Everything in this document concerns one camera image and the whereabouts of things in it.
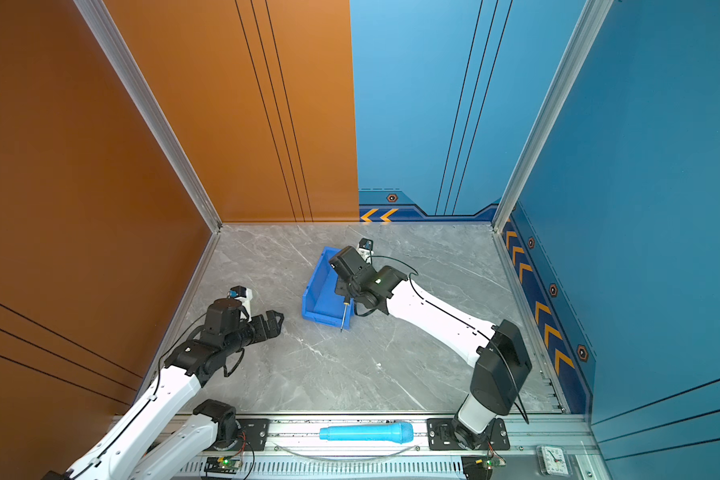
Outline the black yellow screwdriver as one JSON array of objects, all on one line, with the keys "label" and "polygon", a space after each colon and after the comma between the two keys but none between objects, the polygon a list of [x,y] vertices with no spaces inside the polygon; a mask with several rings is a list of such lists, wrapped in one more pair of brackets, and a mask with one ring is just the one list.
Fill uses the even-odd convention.
[{"label": "black yellow screwdriver", "polygon": [[350,313],[350,306],[351,306],[351,299],[349,297],[345,297],[343,301],[343,311],[342,311],[342,317],[341,317],[341,323],[340,323],[340,331],[343,332],[347,318]]}]

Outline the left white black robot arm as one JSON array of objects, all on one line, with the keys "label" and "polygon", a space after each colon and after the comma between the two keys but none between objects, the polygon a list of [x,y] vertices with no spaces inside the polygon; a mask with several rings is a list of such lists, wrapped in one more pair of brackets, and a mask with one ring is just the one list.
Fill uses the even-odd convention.
[{"label": "left white black robot arm", "polygon": [[214,301],[205,323],[168,355],[154,382],[86,454],[65,472],[48,471],[46,479],[170,479],[185,464],[211,447],[244,444],[236,409],[205,400],[169,438],[153,442],[178,411],[221,370],[229,356],[280,335],[285,316],[268,310],[250,316],[250,300],[228,297]]}]

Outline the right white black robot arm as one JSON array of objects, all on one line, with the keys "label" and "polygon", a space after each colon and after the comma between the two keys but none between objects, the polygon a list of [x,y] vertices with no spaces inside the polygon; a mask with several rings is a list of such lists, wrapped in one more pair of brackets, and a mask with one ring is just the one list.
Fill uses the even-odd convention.
[{"label": "right white black robot arm", "polygon": [[471,316],[427,292],[403,273],[385,265],[376,269],[359,251],[347,246],[329,265],[338,276],[339,292],[362,305],[406,321],[454,351],[473,369],[469,393],[455,413],[451,428],[460,447],[478,449],[487,443],[494,420],[516,406],[532,362],[519,328]]}]

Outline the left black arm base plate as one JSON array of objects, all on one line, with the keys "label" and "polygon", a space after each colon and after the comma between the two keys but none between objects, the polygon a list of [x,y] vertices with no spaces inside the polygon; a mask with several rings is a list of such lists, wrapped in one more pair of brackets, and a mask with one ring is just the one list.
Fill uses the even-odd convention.
[{"label": "left black arm base plate", "polygon": [[232,452],[243,449],[263,451],[269,427],[270,420],[267,418],[237,418],[233,422],[223,423],[212,449]]}]

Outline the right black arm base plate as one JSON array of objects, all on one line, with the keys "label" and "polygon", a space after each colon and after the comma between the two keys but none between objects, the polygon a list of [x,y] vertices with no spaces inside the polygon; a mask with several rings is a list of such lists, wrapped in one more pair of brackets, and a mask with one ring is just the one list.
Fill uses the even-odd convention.
[{"label": "right black arm base plate", "polygon": [[508,451],[511,448],[505,422],[499,417],[492,419],[480,434],[467,429],[455,418],[430,418],[426,426],[429,448],[433,451]]}]

